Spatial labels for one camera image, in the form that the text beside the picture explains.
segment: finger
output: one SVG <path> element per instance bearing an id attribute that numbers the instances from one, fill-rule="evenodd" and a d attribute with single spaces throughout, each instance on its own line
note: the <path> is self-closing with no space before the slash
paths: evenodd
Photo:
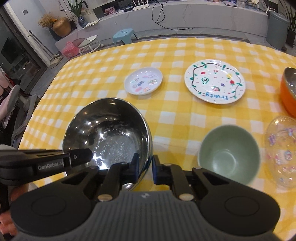
<path id="1" fill-rule="evenodd" d="M 12 223 L 12 219 L 11 219 L 11 215 L 10 215 L 10 211 L 6 211 L 1 213 L 0 215 L 0 223 L 2 223 L 3 225 L 7 225 L 9 223 Z"/>
<path id="2" fill-rule="evenodd" d="M 14 188 L 10 194 L 11 201 L 15 201 L 20 195 L 28 192 L 28 189 L 29 189 L 29 184 L 25 184 L 25 185 Z"/>
<path id="3" fill-rule="evenodd" d="M 13 223 L 10 223 L 8 225 L 0 225 L 0 231 L 2 234 L 10 234 L 12 236 L 15 236 L 17 234 L 17 229 Z"/>

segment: yellow checkered tablecloth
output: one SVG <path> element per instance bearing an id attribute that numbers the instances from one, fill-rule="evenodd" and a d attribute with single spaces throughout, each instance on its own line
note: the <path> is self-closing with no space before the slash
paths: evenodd
<path id="1" fill-rule="evenodd" d="M 189 65 L 202 59 L 223 60 L 246 80 L 246 92 L 228 105 L 206 103 L 184 84 Z M 153 135 L 154 154 L 163 163 L 185 170 L 197 164 L 200 142 L 212 129 L 234 123 L 252 133 L 262 154 L 262 164 L 252 187 L 270 194 L 281 207 L 275 233 L 287 240 L 296 233 L 296 191 L 276 186 L 267 172 L 264 132 L 270 121 L 286 115 L 279 99 L 284 68 L 296 58 L 264 46 L 212 38 L 169 38 L 123 45 L 73 59 L 65 64 L 37 106 L 22 138 L 20 149 L 61 149 L 65 131 L 84 106 L 103 97 L 123 98 L 144 115 Z M 153 93 L 133 96 L 124 89 L 125 78 L 142 67 L 156 67 L 163 82 Z M 37 181 L 41 186 L 54 177 Z M 160 190 L 151 173 L 137 190 Z"/>

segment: small white plate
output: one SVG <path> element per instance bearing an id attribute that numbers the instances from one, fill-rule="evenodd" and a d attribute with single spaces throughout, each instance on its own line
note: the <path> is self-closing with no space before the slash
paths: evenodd
<path id="1" fill-rule="evenodd" d="M 184 78 L 192 94 L 214 104 L 235 102 L 246 90 L 241 73 L 230 64 L 215 59 L 205 59 L 190 65 Z"/>
<path id="2" fill-rule="evenodd" d="M 146 67 L 131 73 L 124 81 L 124 88 L 132 95 L 147 95 L 155 91 L 163 80 L 157 68 Z"/>

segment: orange bowl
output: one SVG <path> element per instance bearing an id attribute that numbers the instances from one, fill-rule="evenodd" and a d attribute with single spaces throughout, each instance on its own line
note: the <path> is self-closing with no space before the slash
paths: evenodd
<path id="1" fill-rule="evenodd" d="M 285 68 L 281 79 L 281 100 L 287 112 L 296 117 L 296 69 Z"/>

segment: trash bin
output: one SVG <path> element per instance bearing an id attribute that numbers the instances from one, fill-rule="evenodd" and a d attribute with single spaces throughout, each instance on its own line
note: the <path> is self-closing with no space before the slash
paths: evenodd
<path id="1" fill-rule="evenodd" d="M 266 41 L 281 50 L 287 39 L 289 21 L 281 14 L 270 11 Z"/>

